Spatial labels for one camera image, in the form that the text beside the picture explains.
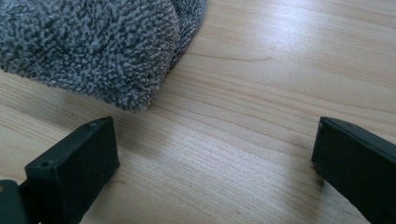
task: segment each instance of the fluffy fabric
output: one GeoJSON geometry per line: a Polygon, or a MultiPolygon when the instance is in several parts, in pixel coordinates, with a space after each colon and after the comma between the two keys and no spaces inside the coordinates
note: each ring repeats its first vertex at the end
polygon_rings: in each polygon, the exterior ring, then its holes
{"type": "Polygon", "coordinates": [[[0,0],[0,68],[140,111],[204,10],[205,0],[0,0]]]}

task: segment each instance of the wood grain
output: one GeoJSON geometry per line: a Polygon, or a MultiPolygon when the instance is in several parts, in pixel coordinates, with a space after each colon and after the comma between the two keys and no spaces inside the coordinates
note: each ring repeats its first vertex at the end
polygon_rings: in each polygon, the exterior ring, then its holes
{"type": "Polygon", "coordinates": [[[396,143],[393,1],[209,0],[145,112],[0,74],[0,178],[80,124],[121,167],[82,223],[367,223],[310,162],[320,116],[396,143]]]}

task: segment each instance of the light wood surface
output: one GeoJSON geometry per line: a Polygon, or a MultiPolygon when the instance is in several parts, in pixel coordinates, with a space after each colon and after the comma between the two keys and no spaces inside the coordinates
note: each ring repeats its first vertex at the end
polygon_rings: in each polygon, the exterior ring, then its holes
{"type": "Polygon", "coordinates": [[[394,1],[208,0],[145,112],[0,72],[0,178],[112,116],[121,167],[82,223],[366,223],[315,174],[320,116],[396,143],[394,1]]]}

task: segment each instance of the terry cloth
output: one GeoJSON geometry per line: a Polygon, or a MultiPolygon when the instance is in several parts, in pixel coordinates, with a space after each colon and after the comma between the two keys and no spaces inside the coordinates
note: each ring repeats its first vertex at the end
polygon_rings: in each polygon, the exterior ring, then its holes
{"type": "Polygon", "coordinates": [[[204,11],[205,0],[0,0],[0,68],[144,110],[204,11]]]}

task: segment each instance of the small hole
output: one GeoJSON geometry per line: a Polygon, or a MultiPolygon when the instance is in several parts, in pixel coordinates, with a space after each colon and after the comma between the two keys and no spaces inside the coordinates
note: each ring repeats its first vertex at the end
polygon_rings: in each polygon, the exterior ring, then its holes
{"type": "Polygon", "coordinates": [[[40,164],[41,167],[47,167],[47,166],[49,166],[49,165],[50,165],[50,162],[48,162],[48,161],[43,161],[43,162],[41,162],[41,164],[40,164]]]}

